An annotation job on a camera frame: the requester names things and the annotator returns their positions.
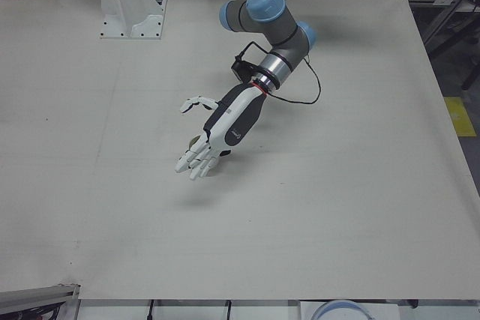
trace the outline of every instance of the white robotic hand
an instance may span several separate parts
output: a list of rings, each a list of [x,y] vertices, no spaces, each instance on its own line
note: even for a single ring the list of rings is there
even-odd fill
[[[206,176],[218,164],[219,157],[228,154],[252,128],[260,116],[265,98],[266,93],[256,85],[240,84],[218,103],[204,97],[187,100],[181,107],[182,112],[198,104],[215,111],[203,126],[202,135],[177,162],[175,171],[191,169],[191,180]]]

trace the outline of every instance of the white table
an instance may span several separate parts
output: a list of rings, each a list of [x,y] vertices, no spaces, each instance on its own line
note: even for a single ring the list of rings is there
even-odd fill
[[[100,0],[0,0],[0,291],[81,298],[477,298],[480,201],[405,0],[289,0],[315,106],[268,99],[211,176],[173,167],[259,35],[169,0],[160,41]],[[252,52],[250,59],[261,55]],[[280,94],[308,99],[302,65]]]

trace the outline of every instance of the blue joint cap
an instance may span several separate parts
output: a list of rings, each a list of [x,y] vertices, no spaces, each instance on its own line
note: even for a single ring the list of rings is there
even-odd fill
[[[308,50],[311,50],[317,41],[317,33],[306,22],[297,22],[297,25],[303,30],[305,35],[307,35]]]
[[[285,11],[285,0],[247,0],[250,18],[257,22],[272,22]]]
[[[222,7],[220,8],[220,13],[218,14],[218,17],[220,18],[220,24],[226,29],[226,30],[232,30],[230,28],[230,25],[228,25],[227,21],[227,7],[228,4],[230,4],[231,1],[226,2]]]

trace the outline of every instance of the robotic arm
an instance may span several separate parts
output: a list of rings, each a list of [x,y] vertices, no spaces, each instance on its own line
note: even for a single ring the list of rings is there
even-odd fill
[[[214,109],[202,135],[177,162],[175,170],[191,169],[190,179],[207,175],[219,157],[240,143],[260,116],[267,94],[278,90],[315,43],[305,22],[296,22],[285,0],[235,0],[220,9],[220,23],[230,31],[262,33],[271,50],[258,65],[235,57],[232,70],[241,81],[219,102],[204,97],[187,100],[183,112],[202,104]]]

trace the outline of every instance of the wire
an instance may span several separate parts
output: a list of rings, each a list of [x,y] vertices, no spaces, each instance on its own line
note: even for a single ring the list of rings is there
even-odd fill
[[[258,49],[260,49],[265,54],[269,53],[265,49],[263,49],[260,45],[258,45],[256,42],[251,41],[250,43],[247,44],[247,46],[245,48],[243,48],[243,50],[240,52],[240,54],[238,54],[238,56],[240,56],[240,58],[241,58],[247,52],[248,48],[250,48],[252,45],[256,46]]]
[[[248,48],[250,48],[252,45],[256,46],[258,49],[260,49],[262,52],[264,52],[265,54],[268,54],[269,52],[267,52],[265,49],[263,49],[260,45],[258,45],[255,41],[251,41],[250,43],[247,44],[247,46],[240,52],[240,54],[238,54],[235,59],[242,59],[243,55],[245,54],[245,52],[247,52]],[[319,98],[320,98],[320,94],[322,93],[322,85],[320,84],[320,78],[318,77],[317,75],[317,72],[312,68],[312,66],[310,65],[310,56],[307,54],[307,56],[303,59],[303,61],[305,62],[305,64],[310,68],[311,72],[314,74],[315,78],[316,78],[316,83],[318,85],[318,94],[316,95],[315,99],[312,100],[312,101],[300,101],[300,100],[289,100],[289,99],[285,99],[284,97],[279,97],[277,95],[273,95],[272,93],[268,93],[268,95],[270,95],[271,97],[274,97],[275,99],[278,99],[278,100],[282,100],[282,101],[285,101],[287,103],[291,103],[291,104],[304,104],[304,105],[313,105],[315,104]]]
[[[227,300],[226,302],[227,302],[226,306],[228,306],[228,308],[226,310],[226,320],[230,320],[230,311],[232,310],[232,301]]]
[[[148,311],[147,320],[153,320],[152,311],[154,302],[155,300],[150,300],[150,310]]]
[[[320,84],[320,78],[318,77],[317,73],[310,65],[310,57],[308,58],[308,61],[306,58],[304,58],[303,61],[310,68],[310,70],[312,71],[312,73],[314,74],[317,80],[316,83],[318,85],[318,94],[316,95],[315,100],[312,100],[312,101],[288,100],[288,99],[285,99],[284,97],[278,97],[277,95],[273,95],[272,93],[269,93],[271,97],[274,97],[275,99],[278,99],[278,100],[286,101],[287,103],[291,103],[291,104],[304,104],[304,105],[313,105],[319,100],[320,94],[322,94],[322,86]]]

